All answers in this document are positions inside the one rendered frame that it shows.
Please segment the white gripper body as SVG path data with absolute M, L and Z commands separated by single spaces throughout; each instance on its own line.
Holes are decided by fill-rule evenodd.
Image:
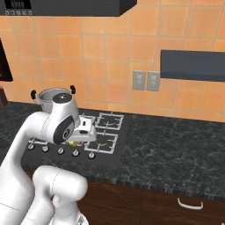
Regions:
M 97 139 L 95 127 L 90 131 L 75 129 L 73 134 L 68 138 L 69 142 L 94 142 Z

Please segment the black hob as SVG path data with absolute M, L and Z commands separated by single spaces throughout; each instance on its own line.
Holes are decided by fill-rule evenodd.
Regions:
M 118 168 L 126 141 L 130 116 L 122 112 L 94 111 L 82 108 L 79 109 L 79 113 L 83 118 L 91 119 L 92 125 L 96 128 L 97 140 L 95 142 L 79 142 L 78 146 L 73 147 L 66 142 L 54 145 L 32 138 L 27 144 L 22 165 L 26 168 L 37 168 L 44 163 L 56 163 L 57 165 L 81 163 Z M 28 150 L 28 145 L 31 143 L 35 148 Z M 49 151 L 43 152 L 43 146 L 48 146 Z M 59 148 L 64 149 L 64 154 L 57 153 Z M 80 152 L 77 157 L 72 156 L 75 149 Z M 88 157 L 91 152 L 96 155 L 94 159 Z

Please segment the dark wood drawer front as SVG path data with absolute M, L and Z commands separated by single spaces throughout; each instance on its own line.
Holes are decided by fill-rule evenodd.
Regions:
M 202 210 L 190 210 L 181 207 L 180 201 L 189 206 L 199 206 L 203 202 Z M 204 200 L 174 193 L 156 193 L 156 205 L 161 207 L 170 217 L 179 217 L 183 220 L 196 221 L 202 225 L 225 225 L 225 202 Z
M 90 225 L 142 225 L 142 206 L 154 202 L 154 191 L 88 180 L 78 201 Z

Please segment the black range hood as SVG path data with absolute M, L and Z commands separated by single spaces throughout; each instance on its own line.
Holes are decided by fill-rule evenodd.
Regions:
M 1 16 L 119 17 L 137 0 L 0 0 Z

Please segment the grey wall socket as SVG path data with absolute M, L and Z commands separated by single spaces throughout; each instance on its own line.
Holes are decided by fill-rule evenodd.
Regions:
M 133 89 L 134 90 L 145 90 L 146 72 L 143 70 L 133 71 Z
M 160 73 L 155 71 L 148 72 L 147 90 L 159 91 L 160 86 Z

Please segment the dark brown wall cupboard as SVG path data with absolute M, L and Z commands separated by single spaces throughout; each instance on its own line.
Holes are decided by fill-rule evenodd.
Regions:
M 0 81 L 12 82 L 11 70 L 4 52 L 4 46 L 0 39 Z

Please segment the dark blue wall shelf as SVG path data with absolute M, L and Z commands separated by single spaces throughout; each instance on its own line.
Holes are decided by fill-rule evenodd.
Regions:
M 225 82 L 225 52 L 162 50 L 161 78 Z

